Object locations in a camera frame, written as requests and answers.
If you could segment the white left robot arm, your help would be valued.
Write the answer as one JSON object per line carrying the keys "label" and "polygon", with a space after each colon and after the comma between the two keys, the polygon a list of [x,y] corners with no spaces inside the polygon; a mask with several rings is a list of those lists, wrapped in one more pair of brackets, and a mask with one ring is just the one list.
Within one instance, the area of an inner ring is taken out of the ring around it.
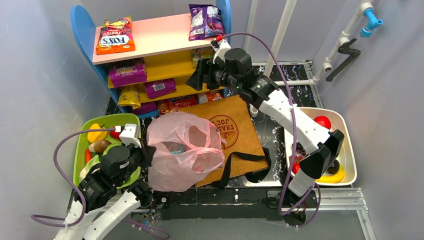
{"label": "white left robot arm", "polygon": [[105,212],[102,209],[139,167],[149,167],[156,148],[118,145],[110,148],[80,182],[57,240],[102,240],[133,210],[149,207],[153,190],[144,180],[136,180]]}

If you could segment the pink plastic grocery bag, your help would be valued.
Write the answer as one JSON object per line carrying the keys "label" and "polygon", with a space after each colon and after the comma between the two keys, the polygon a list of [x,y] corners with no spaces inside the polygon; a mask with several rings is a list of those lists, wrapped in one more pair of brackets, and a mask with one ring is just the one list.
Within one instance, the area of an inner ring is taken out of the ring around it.
{"label": "pink plastic grocery bag", "polygon": [[[225,140],[213,123],[194,114],[177,111],[154,119],[146,140],[156,147],[147,175],[155,191],[184,192],[224,166]],[[170,153],[180,148],[183,153]]]}

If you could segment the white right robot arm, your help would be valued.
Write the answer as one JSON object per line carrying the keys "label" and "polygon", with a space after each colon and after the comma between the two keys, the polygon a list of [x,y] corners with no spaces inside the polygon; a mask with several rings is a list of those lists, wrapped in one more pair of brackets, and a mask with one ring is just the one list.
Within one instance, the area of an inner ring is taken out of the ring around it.
{"label": "white right robot arm", "polygon": [[241,48],[228,50],[222,57],[200,59],[185,82],[194,90],[231,88],[246,103],[277,121],[307,153],[288,189],[302,197],[339,156],[345,135],[331,131],[291,103],[291,98],[269,77],[258,74],[251,56]]}

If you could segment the teal Fox's candy bag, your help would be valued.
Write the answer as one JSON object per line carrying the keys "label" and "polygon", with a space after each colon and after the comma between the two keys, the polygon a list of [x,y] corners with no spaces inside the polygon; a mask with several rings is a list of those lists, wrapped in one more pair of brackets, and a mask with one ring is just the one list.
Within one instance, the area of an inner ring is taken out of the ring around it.
{"label": "teal Fox's candy bag", "polygon": [[176,154],[181,154],[184,152],[183,148],[180,148],[179,150],[175,150],[175,151],[170,151],[171,154],[176,155]]}

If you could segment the purple Fox's candy bag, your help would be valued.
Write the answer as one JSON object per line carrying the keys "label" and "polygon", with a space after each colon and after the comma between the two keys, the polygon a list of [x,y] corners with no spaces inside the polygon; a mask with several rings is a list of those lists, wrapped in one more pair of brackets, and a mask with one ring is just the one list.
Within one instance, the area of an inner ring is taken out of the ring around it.
{"label": "purple Fox's candy bag", "polygon": [[225,35],[221,10],[211,4],[189,4],[191,16],[189,41],[198,41]]}

